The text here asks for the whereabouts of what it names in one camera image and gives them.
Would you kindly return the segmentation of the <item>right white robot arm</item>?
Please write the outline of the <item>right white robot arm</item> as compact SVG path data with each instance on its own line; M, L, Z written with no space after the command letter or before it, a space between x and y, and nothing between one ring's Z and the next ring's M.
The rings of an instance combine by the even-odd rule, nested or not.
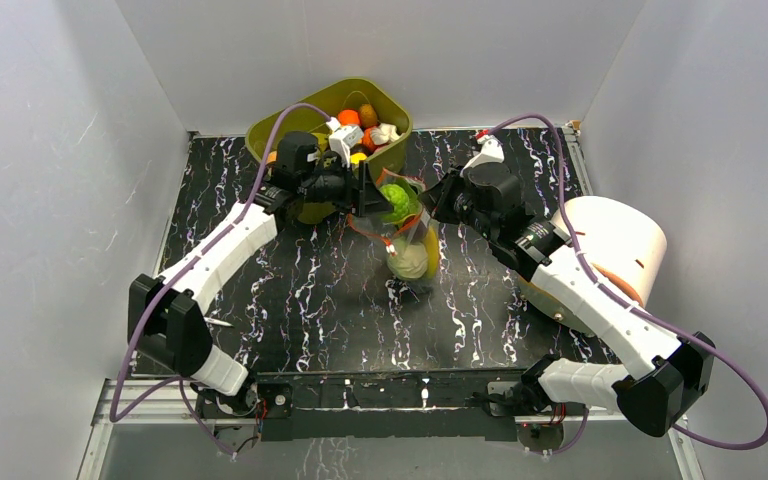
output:
M700 345L709 338L659 329L606 295L604 280L580 265L571 236L526 210L521 182L507 165L453 167L419 200L435 220L474 229L501 264L558 301L620 360L545 355L510 390L479 399L537 414L562 403L598 406L660 437L706 392L713 356Z

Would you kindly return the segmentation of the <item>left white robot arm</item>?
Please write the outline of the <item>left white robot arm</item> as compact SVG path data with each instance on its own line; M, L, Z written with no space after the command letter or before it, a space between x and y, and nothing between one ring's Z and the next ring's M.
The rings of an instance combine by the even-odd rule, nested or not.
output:
M156 277L138 276L129 288L129 345L180 377L220 395L235 416L254 411L259 400L249 370L214 343L205 315L216 295L260 248L274 240L306 203L330 203L357 216L389 213L390 203L364 161L351 150L362 137L355 125L328 137L291 131L264 163L248 198L197 246Z

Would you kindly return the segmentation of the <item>yellow banana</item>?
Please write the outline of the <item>yellow banana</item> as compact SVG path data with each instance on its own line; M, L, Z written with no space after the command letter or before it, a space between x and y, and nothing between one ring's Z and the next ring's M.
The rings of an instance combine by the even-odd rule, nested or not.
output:
M439 235L436 228L430 228L426 232L423 247L427 254L427 269L423 277L431 279L436 276L440 262Z

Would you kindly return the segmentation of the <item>clear zip top bag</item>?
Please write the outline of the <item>clear zip top bag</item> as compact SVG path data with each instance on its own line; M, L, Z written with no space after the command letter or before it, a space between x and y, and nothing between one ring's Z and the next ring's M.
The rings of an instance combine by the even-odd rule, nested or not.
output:
M385 249L391 274L417 292L431 289L440 265L439 222L433 219L419 196L425 183L384 169L376 187L392 211L363 217L350 215L349 226Z

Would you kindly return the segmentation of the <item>green leafy vegetable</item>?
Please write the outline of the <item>green leafy vegetable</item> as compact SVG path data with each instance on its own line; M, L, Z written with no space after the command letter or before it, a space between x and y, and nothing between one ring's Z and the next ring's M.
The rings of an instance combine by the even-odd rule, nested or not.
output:
M415 177L401 177L398 180L398 184L406 191L408 197L413 200L418 200L421 193L425 190L425 183Z

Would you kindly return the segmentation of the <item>green bumpy lime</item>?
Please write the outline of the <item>green bumpy lime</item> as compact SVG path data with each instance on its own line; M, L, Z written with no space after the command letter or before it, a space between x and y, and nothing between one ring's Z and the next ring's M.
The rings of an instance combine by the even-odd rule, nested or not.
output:
M411 198L402 186L395 183L385 184L379 188L379 191L392 209L391 212L382 215L384 223L401 223L411 215Z

